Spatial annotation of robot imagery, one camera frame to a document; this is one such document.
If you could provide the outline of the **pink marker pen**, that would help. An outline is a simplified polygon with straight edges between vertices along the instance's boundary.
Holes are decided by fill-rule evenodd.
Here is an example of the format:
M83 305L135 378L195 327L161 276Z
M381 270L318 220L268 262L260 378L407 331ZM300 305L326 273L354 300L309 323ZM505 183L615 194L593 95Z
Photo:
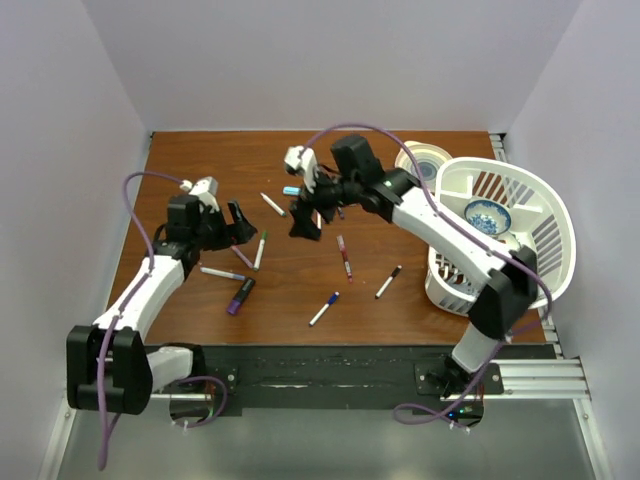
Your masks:
M249 269L254 269L253 262L237 246L232 245L230 249Z

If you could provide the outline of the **teal tip white marker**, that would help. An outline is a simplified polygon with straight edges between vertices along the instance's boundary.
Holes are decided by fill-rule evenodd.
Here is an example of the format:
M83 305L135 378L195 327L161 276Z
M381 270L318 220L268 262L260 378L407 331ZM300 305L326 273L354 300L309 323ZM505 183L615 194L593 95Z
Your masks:
M264 202L270 208L272 208L280 217L286 217L287 216L287 213L285 212L285 210L282 207L280 207L274 200L272 200L268 195L266 195L265 193L261 192L260 196L264 200Z

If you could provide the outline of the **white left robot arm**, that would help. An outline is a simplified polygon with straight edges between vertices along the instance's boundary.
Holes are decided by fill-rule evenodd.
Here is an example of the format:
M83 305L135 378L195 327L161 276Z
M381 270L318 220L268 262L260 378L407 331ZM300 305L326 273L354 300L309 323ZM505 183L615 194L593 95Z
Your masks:
M257 233L239 203L231 216L195 195L170 198L167 219L150 240L140 269L115 303L90 326L66 339L67 397L78 410L138 415L153 392L175 383L185 392L207 380L201 347L167 344L148 352L144 340L171 295L187 280L204 251L226 250Z

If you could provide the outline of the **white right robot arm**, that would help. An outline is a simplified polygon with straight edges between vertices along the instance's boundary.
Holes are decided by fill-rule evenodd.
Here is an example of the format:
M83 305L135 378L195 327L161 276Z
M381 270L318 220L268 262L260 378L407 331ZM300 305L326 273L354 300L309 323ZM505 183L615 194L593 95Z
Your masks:
M313 212L331 221L338 207L359 205L460 268L478 291L468 311L469 325L442 366L427 376L443 396L469 392L538 296L536 253L526 246L510 250L455 218L418 178L401 168L384 169L361 135L339 139L330 151L338 167L333 174L321 170L309 147L291 147L285 154L285 170L303 180L290 206L290 236L317 241L321 231Z

